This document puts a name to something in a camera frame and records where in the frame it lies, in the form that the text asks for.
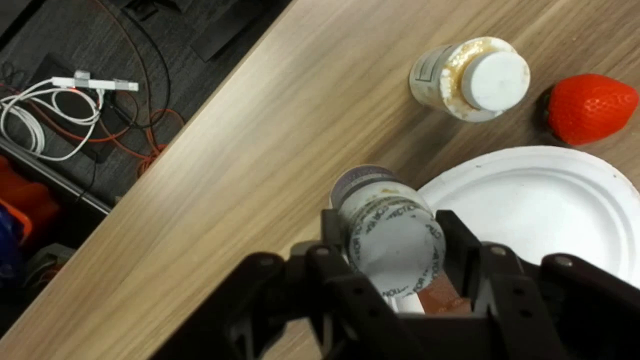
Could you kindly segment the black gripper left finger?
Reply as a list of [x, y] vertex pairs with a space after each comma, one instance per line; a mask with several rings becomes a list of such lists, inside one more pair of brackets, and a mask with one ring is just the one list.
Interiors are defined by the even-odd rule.
[[339, 213], [333, 209], [322, 213], [322, 244], [344, 257], [346, 234]]

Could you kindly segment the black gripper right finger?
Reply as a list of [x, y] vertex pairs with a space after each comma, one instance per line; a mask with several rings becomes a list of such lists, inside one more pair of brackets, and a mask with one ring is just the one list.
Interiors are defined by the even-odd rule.
[[449, 295], [444, 305], [449, 308], [485, 310], [489, 300], [485, 295], [482, 243], [452, 210], [439, 210], [436, 220], [446, 240]]

